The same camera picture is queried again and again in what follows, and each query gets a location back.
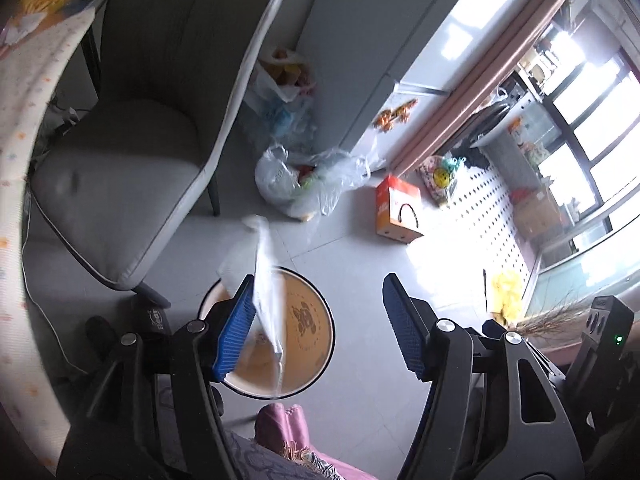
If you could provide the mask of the round tan trash bin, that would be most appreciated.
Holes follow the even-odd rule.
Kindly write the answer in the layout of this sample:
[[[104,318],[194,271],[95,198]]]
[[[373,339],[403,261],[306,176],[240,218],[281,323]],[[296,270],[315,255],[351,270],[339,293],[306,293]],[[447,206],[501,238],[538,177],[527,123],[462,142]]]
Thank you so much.
[[[274,355],[261,333],[250,336],[224,378],[227,388],[255,400],[286,399],[307,390],[326,371],[335,348],[334,318],[317,287],[284,266],[278,272],[288,314],[282,384],[276,385]]]

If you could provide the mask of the black shoe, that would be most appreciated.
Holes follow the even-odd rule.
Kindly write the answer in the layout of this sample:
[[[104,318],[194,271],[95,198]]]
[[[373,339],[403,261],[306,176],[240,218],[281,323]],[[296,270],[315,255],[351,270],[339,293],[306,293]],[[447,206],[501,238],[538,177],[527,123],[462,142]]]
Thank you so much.
[[[155,339],[172,335],[165,310],[154,304],[148,297],[136,295],[131,301],[132,327],[141,335]]]

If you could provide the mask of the grey refrigerator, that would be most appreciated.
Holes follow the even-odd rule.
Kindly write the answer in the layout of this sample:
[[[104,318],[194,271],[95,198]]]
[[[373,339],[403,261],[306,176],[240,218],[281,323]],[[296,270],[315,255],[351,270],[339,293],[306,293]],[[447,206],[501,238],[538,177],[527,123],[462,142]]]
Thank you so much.
[[[314,0],[296,50],[314,77],[314,150],[351,151],[458,0]]]

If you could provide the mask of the orange cardboard carry box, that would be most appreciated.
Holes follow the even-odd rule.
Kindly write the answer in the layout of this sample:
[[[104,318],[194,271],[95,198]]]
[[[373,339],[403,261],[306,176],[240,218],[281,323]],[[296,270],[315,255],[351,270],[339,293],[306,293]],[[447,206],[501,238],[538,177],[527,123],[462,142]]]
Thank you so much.
[[[402,244],[411,244],[423,236],[421,191],[388,174],[376,187],[376,234]]]

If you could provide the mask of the orange fridge magnets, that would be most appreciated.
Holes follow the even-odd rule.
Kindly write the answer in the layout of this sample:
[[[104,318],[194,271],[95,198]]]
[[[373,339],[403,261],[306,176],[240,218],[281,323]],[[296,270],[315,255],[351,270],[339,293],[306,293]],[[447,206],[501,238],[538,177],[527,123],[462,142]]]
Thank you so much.
[[[397,124],[406,124],[416,104],[418,104],[418,100],[412,99],[398,107],[381,110],[378,116],[375,117],[373,127],[382,132],[389,132],[393,130]]]

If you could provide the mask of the straw broom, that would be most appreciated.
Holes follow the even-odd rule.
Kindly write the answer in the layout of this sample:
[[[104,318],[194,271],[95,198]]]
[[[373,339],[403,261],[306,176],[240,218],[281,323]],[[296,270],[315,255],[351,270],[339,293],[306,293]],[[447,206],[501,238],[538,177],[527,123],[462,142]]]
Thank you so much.
[[[589,309],[589,304],[585,301],[557,304],[550,310],[510,324],[508,330],[520,334],[523,338],[572,339],[582,331]]]

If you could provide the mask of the pink door frame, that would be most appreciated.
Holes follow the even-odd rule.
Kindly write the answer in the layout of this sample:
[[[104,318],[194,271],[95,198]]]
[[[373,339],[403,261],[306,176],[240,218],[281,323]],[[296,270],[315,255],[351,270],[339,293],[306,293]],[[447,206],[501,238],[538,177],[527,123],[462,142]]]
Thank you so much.
[[[565,0],[528,0],[434,115],[388,164],[401,177],[435,154],[508,76],[561,9]]]

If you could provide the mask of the clear plastic bag with trash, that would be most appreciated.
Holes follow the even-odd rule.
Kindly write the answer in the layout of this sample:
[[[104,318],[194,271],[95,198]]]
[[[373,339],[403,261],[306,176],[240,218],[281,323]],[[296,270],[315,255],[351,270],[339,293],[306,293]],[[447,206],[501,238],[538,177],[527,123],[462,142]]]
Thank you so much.
[[[332,214],[344,193],[361,188],[370,177],[370,166],[363,156],[352,156],[339,148],[304,155],[281,144],[267,148],[254,171],[262,198],[299,221]]]

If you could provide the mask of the grey upholstered chair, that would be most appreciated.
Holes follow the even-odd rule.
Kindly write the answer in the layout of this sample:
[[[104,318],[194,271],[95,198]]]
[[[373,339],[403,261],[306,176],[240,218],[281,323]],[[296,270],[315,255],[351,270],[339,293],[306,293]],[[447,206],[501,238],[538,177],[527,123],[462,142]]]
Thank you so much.
[[[167,300],[146,274],[207,194],[283,0],[107,0],[98,102],[30,192],[104,286]]]

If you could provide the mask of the white plastic wrapper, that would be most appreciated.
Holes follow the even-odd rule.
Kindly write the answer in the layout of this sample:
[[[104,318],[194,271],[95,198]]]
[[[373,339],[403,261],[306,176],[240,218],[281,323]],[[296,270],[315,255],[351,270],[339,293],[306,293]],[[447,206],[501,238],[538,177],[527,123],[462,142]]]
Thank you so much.
[[[266,363],[270,373],[267,392],[271,399],[282,392],[285,344],[286,313],[283,280],[274,258],[269,222],[266,218],[251,214],[242,223],[246,233],[233,245],[218,268],[221,284],[230,296],[239,291],[247,275],[253,278],[250,293],[256,316],[250,323],[248,340],[250,354],[241,358],[242,364],[258,350],[266,352]]]

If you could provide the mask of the white plastic bag by wall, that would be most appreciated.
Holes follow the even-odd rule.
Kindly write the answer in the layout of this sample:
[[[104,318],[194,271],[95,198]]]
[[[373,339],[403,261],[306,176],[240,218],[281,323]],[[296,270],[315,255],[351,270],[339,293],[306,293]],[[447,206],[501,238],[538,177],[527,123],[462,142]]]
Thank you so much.
[[[310,153],[317,130],[312,119],[314,87],[306,60],[287,48],[258,56],[244,94],[240,125],[258,152],[271,143]]]

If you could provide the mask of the pink slipper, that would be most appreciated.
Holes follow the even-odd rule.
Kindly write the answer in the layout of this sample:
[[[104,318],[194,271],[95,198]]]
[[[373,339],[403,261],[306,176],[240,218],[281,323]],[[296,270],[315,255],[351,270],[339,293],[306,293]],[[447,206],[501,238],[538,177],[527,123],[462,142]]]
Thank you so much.
[[[285,458],[299,458],[303,452],[314,452],[303,408],[282,403],[264,406],[255,420],[255,441]]]

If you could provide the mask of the colourful toy with smiley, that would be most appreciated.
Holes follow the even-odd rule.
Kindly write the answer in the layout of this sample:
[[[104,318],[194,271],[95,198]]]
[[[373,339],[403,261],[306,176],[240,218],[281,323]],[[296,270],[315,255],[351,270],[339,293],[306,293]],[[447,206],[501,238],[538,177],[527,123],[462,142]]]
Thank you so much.
[[[418,174],[436,205],[449,203],[457,185],[457,173],[464,163],[464,157],[432,155],[418,167]]]

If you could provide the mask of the dotted white tablecloth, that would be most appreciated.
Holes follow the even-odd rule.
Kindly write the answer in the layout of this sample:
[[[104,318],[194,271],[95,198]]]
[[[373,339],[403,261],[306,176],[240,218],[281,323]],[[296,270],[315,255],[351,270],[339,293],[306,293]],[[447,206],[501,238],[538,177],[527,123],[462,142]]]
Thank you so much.
[[[27,173],[52,93],[96,17],[88,6],[1,59],[1,405],[37,463],[55,472],[70,423],[44,370],[27,312]]]

